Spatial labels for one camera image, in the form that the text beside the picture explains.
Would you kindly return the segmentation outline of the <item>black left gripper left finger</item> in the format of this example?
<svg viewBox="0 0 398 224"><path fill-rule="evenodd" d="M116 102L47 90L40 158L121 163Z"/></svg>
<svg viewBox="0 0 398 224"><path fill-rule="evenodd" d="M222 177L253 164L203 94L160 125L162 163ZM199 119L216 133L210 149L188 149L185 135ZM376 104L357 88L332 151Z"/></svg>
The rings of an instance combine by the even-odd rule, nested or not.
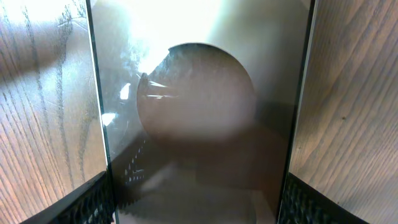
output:
<svg viewBox="0 0 398 224"><path fill-rule="evenodd" d="M111 182L102 171L22 224L112 223L114 212Z"/></svg>

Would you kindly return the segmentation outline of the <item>Galaxy S25 Ultra smartphone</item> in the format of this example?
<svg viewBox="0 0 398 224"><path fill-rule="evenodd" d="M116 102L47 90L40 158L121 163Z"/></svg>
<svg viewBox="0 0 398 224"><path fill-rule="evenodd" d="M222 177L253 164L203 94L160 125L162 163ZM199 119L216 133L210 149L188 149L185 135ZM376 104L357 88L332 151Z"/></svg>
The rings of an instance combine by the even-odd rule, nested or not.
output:
<svg viewBox="0 0 398 224"><path fill-rule="evenodd" d="M118 223L277 223L316 5L87 2Z"/></svg>

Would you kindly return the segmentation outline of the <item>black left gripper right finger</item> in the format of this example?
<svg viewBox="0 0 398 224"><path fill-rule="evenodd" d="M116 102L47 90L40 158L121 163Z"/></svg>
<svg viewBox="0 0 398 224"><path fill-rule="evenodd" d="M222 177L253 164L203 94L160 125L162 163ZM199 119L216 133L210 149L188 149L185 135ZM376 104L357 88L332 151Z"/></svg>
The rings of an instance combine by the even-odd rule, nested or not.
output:
<svg viewBox="0 0 398 224"><path fill-rule="evenodd" d="M279 224L368 224L289 173Z"/></svg>

